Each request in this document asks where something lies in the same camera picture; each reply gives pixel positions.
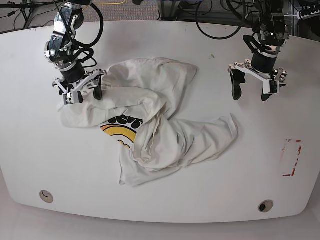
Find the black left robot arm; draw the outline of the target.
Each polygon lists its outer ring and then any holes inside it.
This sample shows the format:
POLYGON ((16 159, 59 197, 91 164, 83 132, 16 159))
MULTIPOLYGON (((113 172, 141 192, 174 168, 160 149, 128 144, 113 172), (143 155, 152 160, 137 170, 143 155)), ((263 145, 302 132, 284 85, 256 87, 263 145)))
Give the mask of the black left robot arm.
POLYGON ((275 63, 281 47, 289 40, 288 28, 280 0, 255 0, 259 16, 252 28, 252 35, 244 35, 243 40, 253 53, 252 59, 231 64, 228 72, 231 78, 232 97, 235 101, 242 96, 241 84, 249 74, 262 82, 261 100, 278 94, 286 83, 287 72, 283 68, 275 69, 275 63))

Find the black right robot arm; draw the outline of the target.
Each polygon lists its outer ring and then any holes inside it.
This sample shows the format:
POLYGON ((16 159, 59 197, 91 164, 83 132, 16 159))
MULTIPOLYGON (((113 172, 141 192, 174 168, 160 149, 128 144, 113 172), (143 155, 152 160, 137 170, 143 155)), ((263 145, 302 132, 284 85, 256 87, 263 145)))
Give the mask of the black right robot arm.
POLYGON ((93 97, 101 100, 102 78, 106 72, 101 69, 87 71, 97 66, 94 49, 103 35, 104 17, 91 0, 64 0, 56 7, 54 28, 50 41, 45 45, 44 56, 59 70, 62 78, 56 78, 52 86, 59 89, 65 105, 82 103, 83 89, 93 90, 93 97), (91 7, 99 17, 99 31, 91 43, 76 40, 77 30, 84 23, 84 7, 91 7))

